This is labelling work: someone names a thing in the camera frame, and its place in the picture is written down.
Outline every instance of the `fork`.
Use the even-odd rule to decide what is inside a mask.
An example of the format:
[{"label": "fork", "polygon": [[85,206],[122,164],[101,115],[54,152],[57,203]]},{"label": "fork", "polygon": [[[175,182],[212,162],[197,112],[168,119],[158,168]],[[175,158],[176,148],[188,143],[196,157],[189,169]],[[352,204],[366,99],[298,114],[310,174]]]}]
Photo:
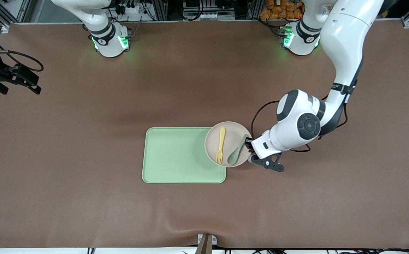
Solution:
[{"label": "fork", "polygon": [[225,127],[220,128],[220,140],[219,140],[219,151],[217,152],[217,155],[215,157],[215,160],[217,163],[221,164],[222,159],[224,158],[224,140],[225,140],[225,134],[227,133],[227,129]]}]

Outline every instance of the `beige plate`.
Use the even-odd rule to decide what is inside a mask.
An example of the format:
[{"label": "beige plate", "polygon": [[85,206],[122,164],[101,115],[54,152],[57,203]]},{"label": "beige plate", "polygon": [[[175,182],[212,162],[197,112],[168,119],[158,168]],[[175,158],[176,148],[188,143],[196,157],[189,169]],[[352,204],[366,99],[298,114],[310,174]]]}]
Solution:
[{"label": "beige plate", "polygon": [[[225,127],[227,129],[227,133],[225,135],[224,141],[224,159],[222,160],[222,164],[218,164],[215,160],[217,155],[217,151],[219,150],[219,136],[220,136],[220,128]],[[214,163],[218,165],[222,165],[228,168],[239,166],[240,164],[244,163],[248,156],[250,156],[250,152],[246,146],[241,148],[241,152],[239,154],[239,158],[234,165],[229,165],[227,160],[228,156],[239,146],[242,137],[247,134],[248,137],[251,137],[250,132],[243,127],[242,125],[238,124],[237,122],[221,122],[212,127],[208,134],[206,135],[206,140],[204,141],[204,149],[206,150],[206,154],[214,161]]]}]

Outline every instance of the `table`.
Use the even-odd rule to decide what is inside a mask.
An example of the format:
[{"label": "table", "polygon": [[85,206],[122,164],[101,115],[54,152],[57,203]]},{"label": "table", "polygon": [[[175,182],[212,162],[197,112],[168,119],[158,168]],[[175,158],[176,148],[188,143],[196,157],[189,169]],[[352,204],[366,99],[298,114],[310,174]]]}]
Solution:
[{"label": "table", "polygon": [[[41,95],[0,94],[0,247],[188,246],[211,233],[232,248],[409,248],[400,21],[369,31],[347,124],[285,152],[282,173],[245,163],[219,185],[144,183],[146,130],[250,127],[292,89],[324,97],[335,71],[321,47],[295,56],[257,22],[141,24],[111,59],[80,25],[12,25],[0,42],[46,68]],[[270,105],[255,135],[274,124]]]}]

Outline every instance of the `green tray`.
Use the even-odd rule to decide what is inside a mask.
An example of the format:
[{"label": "green tray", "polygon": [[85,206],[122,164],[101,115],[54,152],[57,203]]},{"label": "green tray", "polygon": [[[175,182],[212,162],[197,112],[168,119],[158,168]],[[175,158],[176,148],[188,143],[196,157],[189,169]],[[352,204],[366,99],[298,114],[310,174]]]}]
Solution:
[{"label": "green tray", "polygon": [[226,168],[205,151],[211,128],[150,128],[145,139],[142,179],[146,183],[222,183]]}]

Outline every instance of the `orange bag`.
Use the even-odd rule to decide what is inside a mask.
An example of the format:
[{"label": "orange bag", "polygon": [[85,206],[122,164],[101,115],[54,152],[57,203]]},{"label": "orange bag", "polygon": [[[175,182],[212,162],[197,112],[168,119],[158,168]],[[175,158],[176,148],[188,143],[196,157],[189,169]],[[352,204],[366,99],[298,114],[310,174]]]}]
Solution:
[{"label": "orange bag", "polygon": [[278,19],[285,19],[286,18],[286,11],[283,10],[279,15],[278,15]]},{"label": "orange bag", "polygon": [[288,2],[288,4],[287,4],[288,6],[286,7],[286,11],[294,11],[294,7],[295,7],[295,5],[294,5],[294,3],[293,2]]},{"label": "orange bag", "polygon": [[294,10],[294,18],[295,19],[300,19],[302,17],[302,11],[300,9],[295,9]]},{"label": "orange bag", "polygon": [[294,13],[293,12],[287,12],[286,13],[286,18],[287,19],[294,19]]},{"label": "orange bag", "polygon": [[260,13],[260,19],[269,19],[269,17],[271,16],[271,11],[270,10],[266,10],[263,9]]},{"label": "orange bag", "polygon": [[274,0],[266,0],[266,8],[269,10],[272,10],[272,8],[275,7],[275,1]]},{"label": "orange bag", "polygon": [[275,7],[272,9],[272,13],[273,13],[273,14],[280,14],[282,11],[283,11],[283,10],[281,9],[280,6],[275,6]]}]

